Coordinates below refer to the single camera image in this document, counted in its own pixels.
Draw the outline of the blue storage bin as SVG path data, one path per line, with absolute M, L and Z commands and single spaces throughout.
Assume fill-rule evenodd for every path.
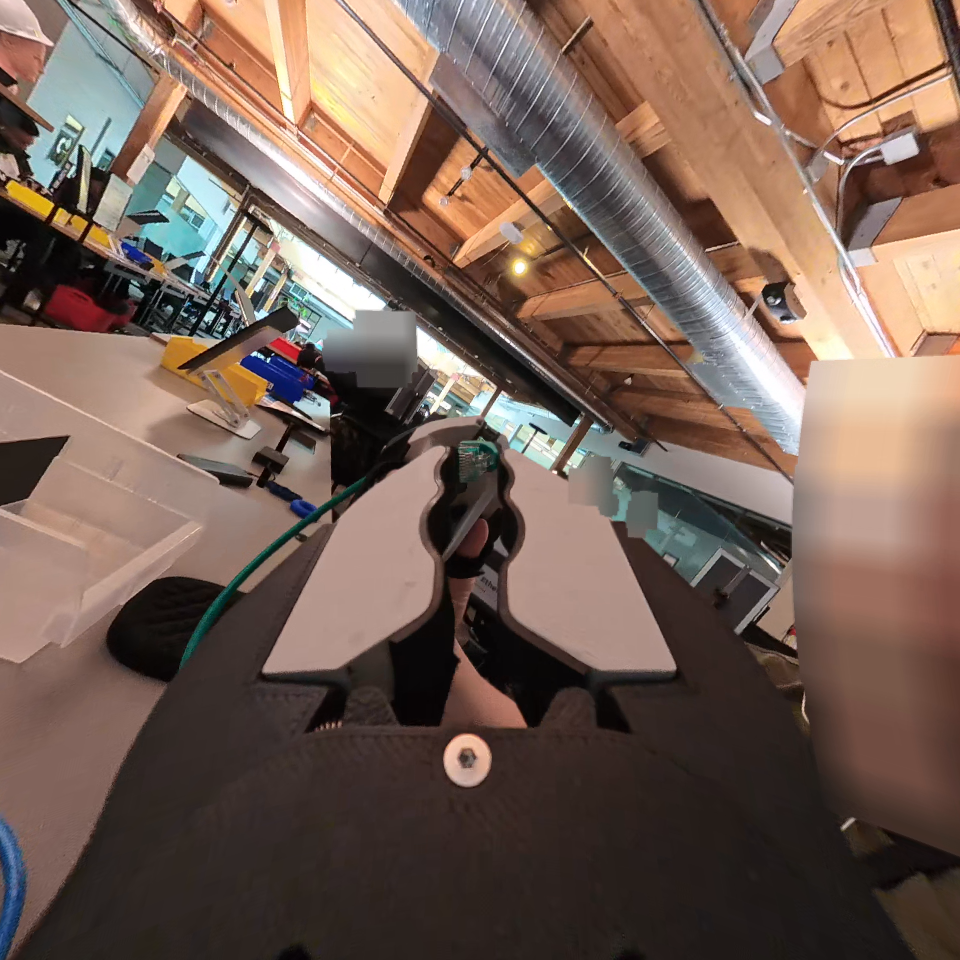
M 249 354 L 240 361 L 240 365 L 270 383 L 270 390 L 275 393 L 285 391 L 302 394 L 314 389 L 313 375 L 279 354 Z

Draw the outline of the black wrist rest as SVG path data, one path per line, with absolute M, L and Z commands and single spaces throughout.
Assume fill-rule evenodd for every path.
M 179 671 L 194 630 L 222 590 L 219 583 L 190 577 L 149 582 L 110 623 L 106 651 L 119 666 L 168 683 Z

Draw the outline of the black flat device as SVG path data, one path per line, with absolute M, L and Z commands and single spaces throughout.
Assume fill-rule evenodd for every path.
M 190 454 L 177 454 L 176 458 L 217 479 L 221 486 L 246 490 L 255 482 L 255 477 L 246 469 L 229 462 L 214 461 Z

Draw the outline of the silver air duct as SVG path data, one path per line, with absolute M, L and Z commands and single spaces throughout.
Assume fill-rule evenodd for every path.
M 799 453 L 806 389 L 525 2 L 397 2 L 702 354 L 726 396 Z

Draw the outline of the yellow storage bin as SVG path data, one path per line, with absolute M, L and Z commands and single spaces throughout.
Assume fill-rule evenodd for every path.
M 205 352 L 212 344 L 212 341 L 198 341 L 195 338 L 181 335 L 172 336 L 166 343 L 160 366 L 181 379 L 191 382 L 198 388 L 202 388 L 204 384 L 198 373 L 180 369 L 180 366 Z M 232 364 L 221 370 L 221 374 L 239 401 L 246 407 L 257 405 L 268 393 L 268 382 L 245 366 Z

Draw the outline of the grey tablet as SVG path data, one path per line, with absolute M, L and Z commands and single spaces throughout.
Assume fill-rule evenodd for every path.
M 175 369 L 187 376 L 197 377 L 201 374 L 220 373 L 296 330 L 300 319 L 299 315 L 287 307 L 277 309 L 266 318 L 256 320 L 232 336 L 216 342 Z

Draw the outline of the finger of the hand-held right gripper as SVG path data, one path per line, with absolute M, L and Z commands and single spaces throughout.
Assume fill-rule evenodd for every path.
M 500 444 L 500 434 L 484 418 L 438 418 L 418 426 L 409 436 L 409 459 L 415 460 L 426 450 L 453 449 L 467 441 L 489 441 Z
M 455 557 L 454 551 L 462 541 L 463 536 L 470 530 L 474 522 L 483 517 L 488 523 L 488 533 L 491 524 L 499 509 L 498 488 L 496 486 L 462 486 L 455 495 L 450 508 L 451 534 L 447 546 L 441 553 L 444 562 Z

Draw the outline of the dark cabinet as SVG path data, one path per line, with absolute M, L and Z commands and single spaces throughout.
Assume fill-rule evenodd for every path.
M 737 635 L 768 610 L 781 587 L 747 560 L 718 548 L 690 582 Z

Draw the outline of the red storage bin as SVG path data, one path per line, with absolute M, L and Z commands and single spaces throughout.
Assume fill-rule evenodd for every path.
M 122 301 L 108 309 L 86 292 L 73 286 L 58 285 L 47 300 L 41 318 L 67 330 L 111 333 L 123 330 L 134 319 L 138 307 Z

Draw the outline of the clear plastic bin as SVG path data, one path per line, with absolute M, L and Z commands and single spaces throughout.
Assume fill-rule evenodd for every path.
M 216 479 L 1 376 L 1 657 L 63 647 L 204 531 Z

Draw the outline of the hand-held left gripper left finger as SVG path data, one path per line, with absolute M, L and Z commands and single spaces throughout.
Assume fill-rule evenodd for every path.
M 427 448 L 353 503 L 330 537 L 262 667 L 333 676 L 434 617 L 445 575 L 428 518 L 452 449 Z

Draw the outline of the far work desk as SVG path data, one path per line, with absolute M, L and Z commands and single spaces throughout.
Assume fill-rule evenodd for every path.
M 79 246 L 94 258 L 113 266 L 131 270 L 136 274 L 158 277 L 166 275 L 164 265 L 150 254 L 137 253 L 131 248 L 124 251 L 122 243 L 114 234 L 84 217 L 70 214 L 64 208 L 54 210 L 51 200 L 42 197 L 33 189 L 15 181 L 3 181 L 1 201 L 4 209 L 17 210 Z

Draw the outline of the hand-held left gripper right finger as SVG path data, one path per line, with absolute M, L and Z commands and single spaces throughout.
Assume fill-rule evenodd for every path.
M 502 625 L 586 679 L 674 679 L 677 663 L 614 525 L 569 501 L 568 483 L 500 455 Z

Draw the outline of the white tablet stand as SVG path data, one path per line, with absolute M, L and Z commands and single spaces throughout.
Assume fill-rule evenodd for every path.
M 206 398 L 186 405 L 186 411 L 241 439 L 252 440 L 257 437 L 261 426 L 251 418 L 249 405 L 242 400 L 224 373 L 216 369 L 203 369 L 198 375 Z

